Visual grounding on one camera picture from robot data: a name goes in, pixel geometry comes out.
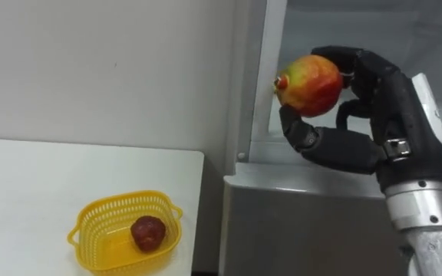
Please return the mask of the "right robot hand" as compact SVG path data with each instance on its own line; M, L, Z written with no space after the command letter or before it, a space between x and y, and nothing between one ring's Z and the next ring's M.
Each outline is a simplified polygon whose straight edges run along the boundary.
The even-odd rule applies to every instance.
M334 128L312 126L282 105L282 132L294 151L329 169L375 174L382 191L403 182L442 182L442 143L410 77L364 48L327 45L312 53L337 65L356 99L340 105Z

